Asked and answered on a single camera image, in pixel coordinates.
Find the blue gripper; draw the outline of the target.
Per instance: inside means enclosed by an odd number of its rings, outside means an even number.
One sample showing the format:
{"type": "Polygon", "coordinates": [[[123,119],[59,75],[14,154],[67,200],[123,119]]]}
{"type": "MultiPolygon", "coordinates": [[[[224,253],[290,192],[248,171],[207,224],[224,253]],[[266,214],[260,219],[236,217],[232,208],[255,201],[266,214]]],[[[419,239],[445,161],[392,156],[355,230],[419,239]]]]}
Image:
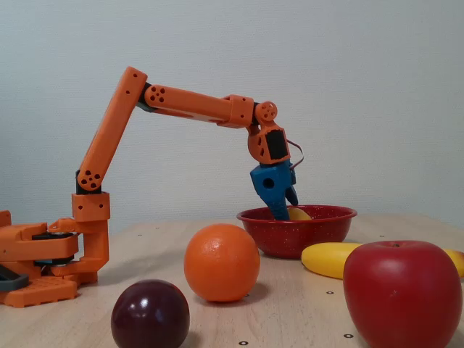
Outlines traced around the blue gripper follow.
{"type": "Polygon", "coordinates": [[[260,164],[250,176],[257,195],[266,203],[275,220],[289,220],[286,200],[299,204],[294,185],[296,175],[292,163],[284,160],[273,165],[260,164]]]}

